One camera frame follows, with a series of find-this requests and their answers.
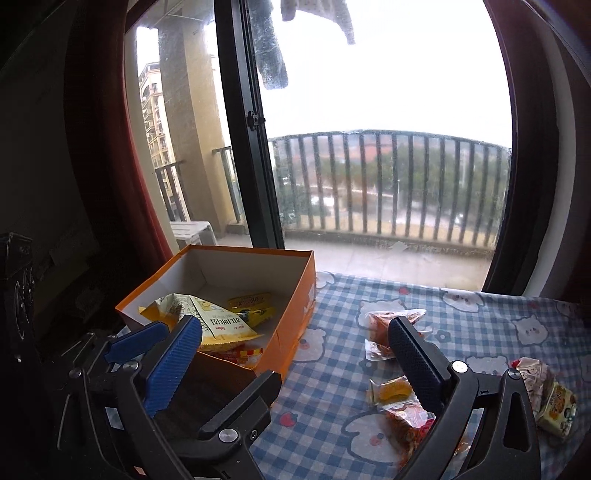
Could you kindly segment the small yellow cartoon snack bag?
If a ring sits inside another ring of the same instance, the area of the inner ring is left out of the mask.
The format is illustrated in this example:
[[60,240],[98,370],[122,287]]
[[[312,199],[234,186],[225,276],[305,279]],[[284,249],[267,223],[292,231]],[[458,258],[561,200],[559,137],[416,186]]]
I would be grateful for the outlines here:
[[271,303],[272,299],[273,296],[269,292],[238,296],[228,300],[228,310],[254,329],[276,315],[276,307]]

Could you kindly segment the black patterned device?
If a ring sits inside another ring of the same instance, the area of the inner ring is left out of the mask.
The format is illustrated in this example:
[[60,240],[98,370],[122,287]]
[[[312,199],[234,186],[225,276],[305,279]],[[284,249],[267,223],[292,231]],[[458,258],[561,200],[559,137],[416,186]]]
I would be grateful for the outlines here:
[[1,235],[1,358],[19,364],[26,333],[34,316],[32,240],[7,232]]

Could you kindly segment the small yellow-filled clear packet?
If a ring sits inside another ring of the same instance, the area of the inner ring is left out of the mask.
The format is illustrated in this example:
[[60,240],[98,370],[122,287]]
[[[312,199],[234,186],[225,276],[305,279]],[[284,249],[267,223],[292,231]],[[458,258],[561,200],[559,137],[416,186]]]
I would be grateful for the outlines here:
[[374,405],[388,405],[412,399],[414,390],[405,376],[385,382],[369,381],[368,398]]

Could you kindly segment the dark red curtain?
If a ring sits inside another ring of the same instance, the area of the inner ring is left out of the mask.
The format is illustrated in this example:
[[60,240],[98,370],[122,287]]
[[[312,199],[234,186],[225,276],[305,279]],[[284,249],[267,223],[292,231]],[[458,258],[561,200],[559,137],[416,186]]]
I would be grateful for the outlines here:
[[68,38],[63,108],[69,157],[103,281],[127,291],[171,256],[133,144],[124,1],[81,1]]

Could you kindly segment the hanging grey laundry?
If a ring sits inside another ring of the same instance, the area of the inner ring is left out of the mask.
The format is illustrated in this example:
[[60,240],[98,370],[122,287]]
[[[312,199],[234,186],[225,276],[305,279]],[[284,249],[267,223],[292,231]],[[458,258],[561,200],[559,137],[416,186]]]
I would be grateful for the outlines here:
[[346,1],[249,1],[249,22],[256,68],[266,90],[286,89],[287,60],[325,43],[325,35],[341,33],[356,43],[353,19]]

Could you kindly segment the white plastic balcony stool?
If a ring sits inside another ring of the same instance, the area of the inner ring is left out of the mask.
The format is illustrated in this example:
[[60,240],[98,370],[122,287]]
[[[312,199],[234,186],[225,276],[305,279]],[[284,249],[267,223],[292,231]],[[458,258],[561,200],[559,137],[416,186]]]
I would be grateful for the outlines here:
[[217,246],[217,238],[208,221],[172,221],[170,227],[180,249],[187,245]]

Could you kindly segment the blue checked bear tablecloth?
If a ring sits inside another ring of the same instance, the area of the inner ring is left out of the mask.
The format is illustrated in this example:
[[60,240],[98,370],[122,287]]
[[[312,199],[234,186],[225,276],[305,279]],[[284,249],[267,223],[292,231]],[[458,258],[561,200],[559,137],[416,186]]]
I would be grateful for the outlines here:
[[223,304],[236,294],[269,292],[281,319],[270,322],[277,346],[263,350],[266,368],[287,366],[270,426],[253,457],[269,479],[391,479],[400,464],[382,414],[370,405],[370,383],[400,375],[394,361],[365,356],[367,313],[423,308],[420,324],[450,359],[501,373],[521,357],[545,362],[576,395],[574,431],[566,441],[543,436],[542,475],[557,477],[590,427],[590,331],[571,304],[543,298],[444,290],[329,273],[273,270],[205,274],[195,267],[166,273],[121,303],[124,320],[145,323],[140,309],[169,293]]

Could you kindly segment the orange clear-wrapped pastry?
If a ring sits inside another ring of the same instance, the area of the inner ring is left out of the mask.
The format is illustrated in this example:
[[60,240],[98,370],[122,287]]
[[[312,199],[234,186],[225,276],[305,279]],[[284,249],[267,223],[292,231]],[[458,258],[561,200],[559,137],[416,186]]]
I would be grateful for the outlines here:
[[396,317],[406,317],[414,325],[427,314],[426,309],[376,311],[368,314],[369,332],[365,340],[366,359],[371,362],[396,358],[388,340],[389,325]]

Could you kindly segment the red orange snack packet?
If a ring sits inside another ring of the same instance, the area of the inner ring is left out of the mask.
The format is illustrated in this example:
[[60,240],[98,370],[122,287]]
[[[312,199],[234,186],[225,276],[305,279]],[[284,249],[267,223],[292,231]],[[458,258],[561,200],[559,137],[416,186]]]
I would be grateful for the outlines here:
[[246,348],[246,345],[240,345],[228,351],[216,352],[216,358],[231,362],[233,364],[250,368],[259,362],[263,355],[263,348]]

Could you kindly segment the black balcony railing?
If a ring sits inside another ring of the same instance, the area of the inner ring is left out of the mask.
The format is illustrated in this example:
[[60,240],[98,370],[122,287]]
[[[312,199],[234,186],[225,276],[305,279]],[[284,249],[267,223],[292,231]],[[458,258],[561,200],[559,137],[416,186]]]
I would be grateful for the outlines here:
[[315,132],[269,142],[280,223],[491,251],[503,221],[508,148],[392,130]]

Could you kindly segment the black window frame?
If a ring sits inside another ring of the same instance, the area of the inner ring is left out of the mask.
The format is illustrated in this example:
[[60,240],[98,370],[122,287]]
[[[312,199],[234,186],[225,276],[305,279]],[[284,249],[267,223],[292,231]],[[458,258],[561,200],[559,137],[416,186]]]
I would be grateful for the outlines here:
[[346,1],[356,43],[341,33],[298,47],[287,60],[286,89],[266,90],[256,68],[249,1],[219,15],[235,33],[242,110],[225,148],[245,160],[242,189],[263,197],[256,244],[311,251],[318,273],[480,290],[492,270],[491,251],[408,239],[294,232],[280,223],[269,142],[315,132],[392,130],[453,136],[511,151],[507,79],[485,1]]

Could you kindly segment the large yellow chip bag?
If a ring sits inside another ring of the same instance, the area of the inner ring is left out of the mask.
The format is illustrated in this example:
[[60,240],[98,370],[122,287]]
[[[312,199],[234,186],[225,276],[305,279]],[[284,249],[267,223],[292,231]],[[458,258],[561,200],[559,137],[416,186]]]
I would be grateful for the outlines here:
[[172,330],[185,316],[200,322],[202,339],[198,349],[225,352],[262,337],[238,314],[197,296],[171,293],[139,307],[138,313],[151,322],[165,323]]

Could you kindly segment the red white cartoon packet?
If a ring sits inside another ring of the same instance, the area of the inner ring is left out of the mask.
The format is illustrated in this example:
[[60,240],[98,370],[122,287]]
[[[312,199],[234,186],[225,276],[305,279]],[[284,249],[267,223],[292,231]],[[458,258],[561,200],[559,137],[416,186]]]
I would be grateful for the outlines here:
[[526,387],[533,414],[538,417],[545,406],[550,389],[554,382],[554,375],[550,367],[542,360],[521,357],[511,363],[517,370]]

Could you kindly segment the orange cardboard box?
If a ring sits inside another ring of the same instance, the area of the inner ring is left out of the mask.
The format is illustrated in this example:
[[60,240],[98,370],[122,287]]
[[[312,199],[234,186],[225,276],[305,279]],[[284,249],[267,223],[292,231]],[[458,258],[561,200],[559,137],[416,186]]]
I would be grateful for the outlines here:
[[137,330],[157,319],[156,300],[168,294],[200,299],[207,315],[225,309],[253,336],[215,352],[201,346],[188,375],[238,391],[267,370],[286,377],[315,309],[311,251],[187,246],[116,306]]

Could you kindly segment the pale yellow small snack packet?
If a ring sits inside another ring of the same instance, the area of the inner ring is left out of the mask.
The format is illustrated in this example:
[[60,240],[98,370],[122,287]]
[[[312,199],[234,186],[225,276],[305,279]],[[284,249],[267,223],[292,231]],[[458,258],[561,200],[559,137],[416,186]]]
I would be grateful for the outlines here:
[[547,433],[564,440],[570,435],[576,414],[575,394],[554,380],[537,417],[537,425]]

